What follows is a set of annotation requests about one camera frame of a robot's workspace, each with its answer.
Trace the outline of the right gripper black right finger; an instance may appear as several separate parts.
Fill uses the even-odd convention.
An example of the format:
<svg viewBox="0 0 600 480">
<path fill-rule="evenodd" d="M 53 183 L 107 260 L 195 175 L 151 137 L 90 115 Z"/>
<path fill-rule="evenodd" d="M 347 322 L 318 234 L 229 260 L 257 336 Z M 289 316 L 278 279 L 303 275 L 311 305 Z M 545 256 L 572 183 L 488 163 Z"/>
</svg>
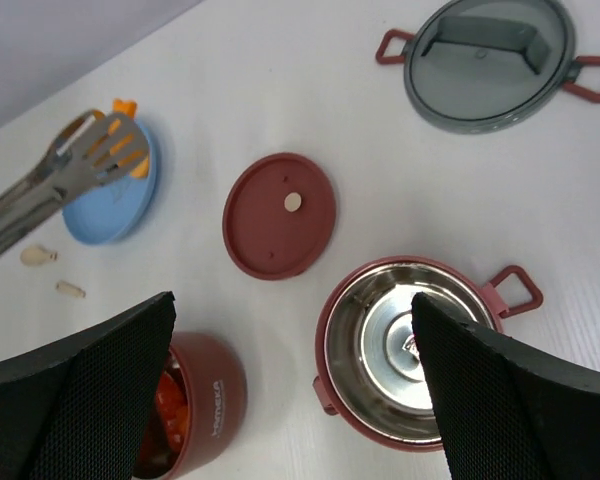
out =
<svg viewBox="0 0 600 480">
<path fill-rule="evenodd" d="M 412 326 L 454 479 L 600 479 L 600 372 L 418 294 Z"/>
</svg>

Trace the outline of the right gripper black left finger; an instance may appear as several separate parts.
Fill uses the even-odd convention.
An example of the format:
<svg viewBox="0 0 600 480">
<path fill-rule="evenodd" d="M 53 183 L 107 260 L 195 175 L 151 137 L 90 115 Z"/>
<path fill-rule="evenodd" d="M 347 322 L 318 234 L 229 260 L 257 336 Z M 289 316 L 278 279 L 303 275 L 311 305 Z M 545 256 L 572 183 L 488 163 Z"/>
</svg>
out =
<svg viewBox="0 0 600 480">
<path fill-rule="evenodd" d="M 161 292 L 0 361 L 0 479 L 129 479 L 176 311 Z"/>
</svg>

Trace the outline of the red orange carrot slice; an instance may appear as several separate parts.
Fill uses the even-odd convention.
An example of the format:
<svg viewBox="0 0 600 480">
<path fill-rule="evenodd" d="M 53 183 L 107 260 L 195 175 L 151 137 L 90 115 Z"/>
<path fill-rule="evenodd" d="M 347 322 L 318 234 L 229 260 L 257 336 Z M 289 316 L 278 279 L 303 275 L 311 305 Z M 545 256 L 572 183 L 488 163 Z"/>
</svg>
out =
<svg viewBox="0 0 600 480">
<path fill-rule="evenodd" d="M 189 408 L 178 383 L 166 371 L 161 374 L 154 402 L 169 447 L 180 452 L 188 431 Z"/>
</svg>

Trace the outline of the long metal tongs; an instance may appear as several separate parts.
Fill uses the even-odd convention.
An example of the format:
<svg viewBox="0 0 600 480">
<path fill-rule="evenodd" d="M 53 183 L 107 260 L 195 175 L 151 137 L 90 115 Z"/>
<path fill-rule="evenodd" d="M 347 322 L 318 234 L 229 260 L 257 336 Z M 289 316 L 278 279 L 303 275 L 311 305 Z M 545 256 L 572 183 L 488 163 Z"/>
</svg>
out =
<svg viewBox="0 0 600 480">
<path fill-rule="evenodd" d="M 127 175 L 104 178 L 87 156 L 88 142 L 103 130 L 95 126 L 98 113 L 108 115 L 89 109 L 69 122 L 40 162 L 0 195 L 0 256 L 83 194 Z"/>
</svg>

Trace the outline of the orange food slices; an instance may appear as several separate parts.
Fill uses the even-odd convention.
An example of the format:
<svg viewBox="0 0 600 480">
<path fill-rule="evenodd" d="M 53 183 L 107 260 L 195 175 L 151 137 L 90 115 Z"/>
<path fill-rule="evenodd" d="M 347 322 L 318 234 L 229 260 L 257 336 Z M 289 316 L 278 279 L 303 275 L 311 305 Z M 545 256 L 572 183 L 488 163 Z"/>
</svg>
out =
<svg viewBox="0 0 600 480">
<path fill-rule="evenodd" d="M 97 114 L 95 126 L 102 127 L 87 144 L 87 156 L 93 165 L 102 168 L 100 176 L 126 173 L 134 179 L 144 179 L 151 166 L 148 136 L 136 122 L 138 104 L 135 100 L 114 98 L 108 115 Z"/>
</svg>

